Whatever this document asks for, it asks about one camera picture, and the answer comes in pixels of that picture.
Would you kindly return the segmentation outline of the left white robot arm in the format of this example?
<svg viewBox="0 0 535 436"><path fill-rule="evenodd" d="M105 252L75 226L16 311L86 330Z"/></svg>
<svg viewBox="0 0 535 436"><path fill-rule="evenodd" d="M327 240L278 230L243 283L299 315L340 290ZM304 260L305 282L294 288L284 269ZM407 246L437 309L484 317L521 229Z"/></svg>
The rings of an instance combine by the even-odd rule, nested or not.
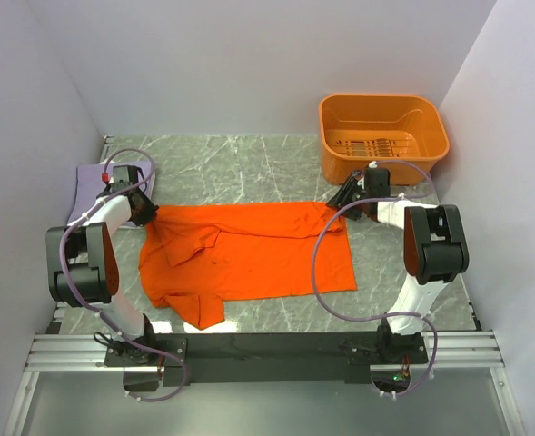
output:
<svg viewBox="0 0 535 436"><path fill-rule="evenodd" d="M158 206L147 194L148 182L141 164L120 164L103 171L104 190L98 201L113 193L119 196L71 232L65 226L53 227L45 234L48 288L56 302L71 307L82 304L69 287L73 283L94 315L105 313L120 329L108 335L95 332L93 339L111 356L139 366L158 359L158 343L148 317L130 304L120 288L112 236L130 223L144 227L157 215Z"/></svg>

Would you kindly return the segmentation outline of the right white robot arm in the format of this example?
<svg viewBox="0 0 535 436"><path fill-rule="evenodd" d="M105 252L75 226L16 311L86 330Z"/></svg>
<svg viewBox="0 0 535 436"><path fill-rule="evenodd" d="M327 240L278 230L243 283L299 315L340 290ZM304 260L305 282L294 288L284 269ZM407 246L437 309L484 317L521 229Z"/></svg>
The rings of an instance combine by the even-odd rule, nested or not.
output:
<svg viewBox="0 0 535 436"><path fill-rule="evenodd" d="M470 256L460 210L452 204L416 203L403 194L392 197L391 173L381 167L349 175L326 205L354 221L366 215L403 230L407 276L375 340L378 357L396 362L418 349L424 319L437 296L468 269Z"/></svg>

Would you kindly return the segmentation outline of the orange t shirt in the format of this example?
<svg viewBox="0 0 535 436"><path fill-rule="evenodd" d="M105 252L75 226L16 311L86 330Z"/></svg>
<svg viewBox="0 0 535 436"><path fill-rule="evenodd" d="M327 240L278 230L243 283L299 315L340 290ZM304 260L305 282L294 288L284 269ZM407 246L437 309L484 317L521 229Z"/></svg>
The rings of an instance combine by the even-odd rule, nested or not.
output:
<svg viewBox="0 0 535 436"><path fill-rule="evenodd" d="M165 205L145 227L145 295L199 330L225 302L357 288L347 224L324 203Z"/></svg>

